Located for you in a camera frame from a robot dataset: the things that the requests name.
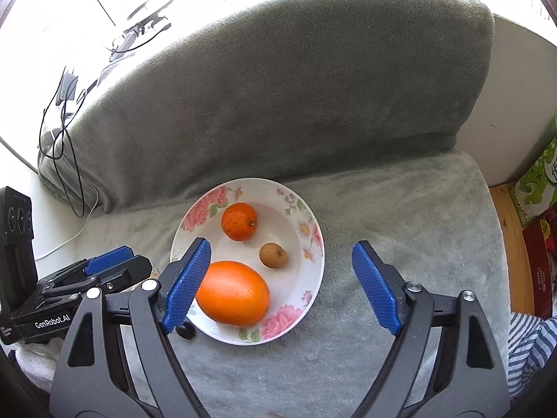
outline orange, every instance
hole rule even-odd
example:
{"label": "orange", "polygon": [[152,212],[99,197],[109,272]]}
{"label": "orange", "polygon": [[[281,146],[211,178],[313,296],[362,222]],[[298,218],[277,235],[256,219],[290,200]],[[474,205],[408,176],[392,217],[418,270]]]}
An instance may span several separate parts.
{"label": "orange", "polygon": [[209,265],[196,300],[212,320],[247,327],[263,319],[271,294],[254,269],[241,262],[217,261]]}
{"label": "orange", "polygon": [[232,240],[248,240],[257,229],[257,212],[249,204],[233,204],[222,213],[221,227]]}

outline gray fleece fabric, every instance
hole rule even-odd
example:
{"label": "gray fleece fabric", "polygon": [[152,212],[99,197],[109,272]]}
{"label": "gray fleece fabric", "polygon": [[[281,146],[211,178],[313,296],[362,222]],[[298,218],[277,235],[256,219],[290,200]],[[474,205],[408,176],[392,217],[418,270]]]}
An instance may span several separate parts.
{"label": "gray fleece fabric", "polygon": [[[477,166],[451,151],[487,75],[488,8],[476,0],[231,0],[187,16],[167,45],[121,61],[72,124],[81,173],[112,212],[91,220],[78,256],[126,244],[160,270],[189,206],[239,177],[299,193],[327,253],[315,304],[284,337],[234,347],[171,335],[212,416],[352,414],[393,341],[350,266],[360,239],[432,292],[473,290],[506,364],[499,222]],[[67,159],[58,168],[75,192]],[[60,195],[50,160],[40,174]],[[95,202],[93,187],[86,199]],[[125,340],[147,398],[131,332]],[[414,400],[434,354],[433,340]]]}
{"label": "gray fleece fabric", "polygon": [[[478,167],[450,152],[285,184],[311,207],[323,231],[325,273],[316,302],[288,334],[254,347],[231,346],[201,332],[170,335],[180,363],[214,418],[351,416],[393,342],[371,311],[352,270],[352,245],[367,239],[385,262],[439,294],[473,290],[508,358],[509,282],[501,230]],[[161,270],[174,233],[193,201],[93,218],[78,239],[80,257],[126,244]],[[422,398],[433,367],[433,329],[416,388]],[[128,361],[152,403],[130,328]]]}

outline camera lens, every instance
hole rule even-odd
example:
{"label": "camera lens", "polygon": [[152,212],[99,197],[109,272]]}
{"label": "camera lens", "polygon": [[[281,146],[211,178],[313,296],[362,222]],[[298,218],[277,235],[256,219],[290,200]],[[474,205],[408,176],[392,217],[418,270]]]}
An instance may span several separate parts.
{"label": "camera lens", "polygon": [[8,225],[12,232],[16,230],[16,211],[13,210],[13,207],[8,210]]}
{"label": "camera lens", "polygon": [[25,212],[21,207],[17,210],[17,225],[19,226],[19,230],[21,234],[25,232]]}

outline blue textured pad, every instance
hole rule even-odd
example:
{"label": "blue textured pad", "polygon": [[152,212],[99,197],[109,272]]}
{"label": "blue textured pad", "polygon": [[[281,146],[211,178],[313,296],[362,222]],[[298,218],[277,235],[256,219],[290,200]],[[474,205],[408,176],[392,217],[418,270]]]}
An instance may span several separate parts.
{"label": "blue textured pad", "polygon": [[104,272],[124,261],[132,259],[134,252],[130,247],[122,246],[120,248],[113,249],[108,253],[94,257],[89,261],[87,267],[83,269],[87,276],[97,275],[98,273]]}
{"label": "blue textured pad", "polygon": [[211,244],[204,240],[182,269],[166,297],[166,313],[161,321],[161,326],[167,334],[177,325],[184,323],[191,302],[196,296],[210,263]]}
{"label": "blue textured pad", "polygon": [[352,248],[352,268],[380,325],[393,335],[398,334],[402,323],[397,315],[397,300],[360,243]]}

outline pink flower print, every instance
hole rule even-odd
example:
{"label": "pink flower print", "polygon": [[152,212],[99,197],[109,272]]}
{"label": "pink flower print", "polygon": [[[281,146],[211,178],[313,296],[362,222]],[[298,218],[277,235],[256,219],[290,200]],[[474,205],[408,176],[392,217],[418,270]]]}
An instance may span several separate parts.
{"label": "pink flower print", "polygon": [[311,262],[315,263],[315,255],[313,251],[311,251],[311,246],[304,247],[303,250],[304,250],[304,258],[309,259]]}
{"label": "pink flower print", "polygon": [[308,222],[298,220],[298,232],[302,237],[311,237],[311,228]]}
{"label": "pink flower print", "polygon": [[311,232],[311,238],[317,245],[319,245],[319,248],[321,248],[321,253],[323,253],[323,239],[321,237],[321,234],[319,234],[317,224],[314,224],[313,231]]}
{"label": "pink flower print", "polygon": [[234,201],[238,201],[240,196],[243,195],[242,187],[238,186],[235,189],[231,189],[234,192]]}
{"label": "pink flower print", "polygon": [[193,232],[196,226],[201,226],[207,221],[209,216],[209,199],[204,196],[184,217],[182,229]]}
{"label": "pink flower print", "polygon": [[219,187],[215,190],[207,193],[207,198],[213,204],[220,205],[228,201],[228,188],[227,187]]}
{"label": "pink flower print", "polygon": [[294,308],[292,305],[283,305],[277,310],[276,314],[270,315],[263,321],[263,339],[270,339],[280,335],[290,328],[301,315],[302,310],[300,308]]}
{"label": "pink flower print", "polygon": [[303,296],[302,296],[302,303],[304,304],[305,307],[307,307],[310,304],[311,298],[313,296],[311,295],[311,291],[305,291]]}

